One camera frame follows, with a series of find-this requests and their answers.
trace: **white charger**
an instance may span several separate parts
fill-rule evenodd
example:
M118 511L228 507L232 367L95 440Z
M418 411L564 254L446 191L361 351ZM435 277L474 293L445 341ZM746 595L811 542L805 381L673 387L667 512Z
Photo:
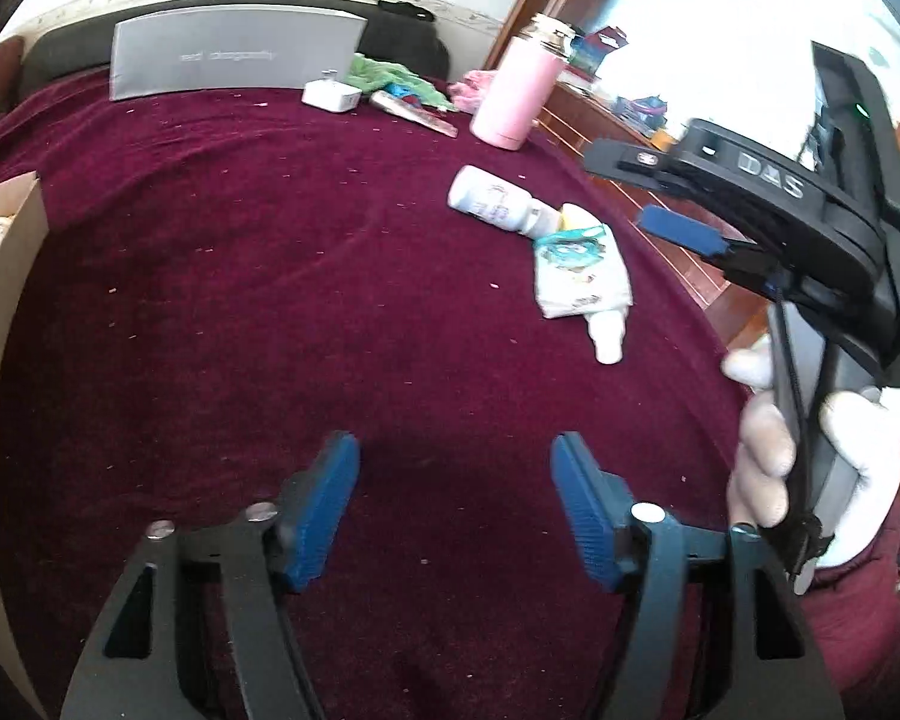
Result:
M330 113L346 113L360 103L360 90L337 81L336 70L324 70L322 79L303 85L303 103Z

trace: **pink cloth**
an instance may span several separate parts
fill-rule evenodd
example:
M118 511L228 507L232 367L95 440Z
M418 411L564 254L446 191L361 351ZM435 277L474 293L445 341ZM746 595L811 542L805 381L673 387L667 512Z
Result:
M451 103L463 113L476 113L496 74L495 70L471 70L460 81L447 88Z

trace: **gray book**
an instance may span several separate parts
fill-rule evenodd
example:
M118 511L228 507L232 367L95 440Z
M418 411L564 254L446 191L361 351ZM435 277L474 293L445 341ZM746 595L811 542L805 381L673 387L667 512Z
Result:
M367 20L297 5L164 10L114 29L110 99L194 89L302 89L353 62Z

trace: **hand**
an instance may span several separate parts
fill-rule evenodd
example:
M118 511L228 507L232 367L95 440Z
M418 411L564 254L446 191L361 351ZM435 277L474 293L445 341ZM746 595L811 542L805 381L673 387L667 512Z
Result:
M728 378L757 391L740 416L736 467L727 486L730 522L770 528L787 514L784 480L797 451L770 391L770 340L730 352L722 370ZM883 524L900 486L900 436L886 409L855 392L828 396L820 424L837 452L860 474L833 541L817 562L817 567L832 568L863 552Z

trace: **blue gripper pad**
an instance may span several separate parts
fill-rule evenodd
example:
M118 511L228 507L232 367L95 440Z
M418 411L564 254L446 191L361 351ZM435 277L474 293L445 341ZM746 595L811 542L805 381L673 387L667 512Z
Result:
M727 254L727 241L718 229L674 213L669 208L648 205L640 212L636 224L644 232L687 248L701 257L712 258Z
M323 573L360 471L360 445L349 433L328 439L312 466L293 475L280 493L283 574L295 592Z
M629 535L634 497L626 482L600 470L579 433L554 439L550 471L587 576L615 590L637 568Z

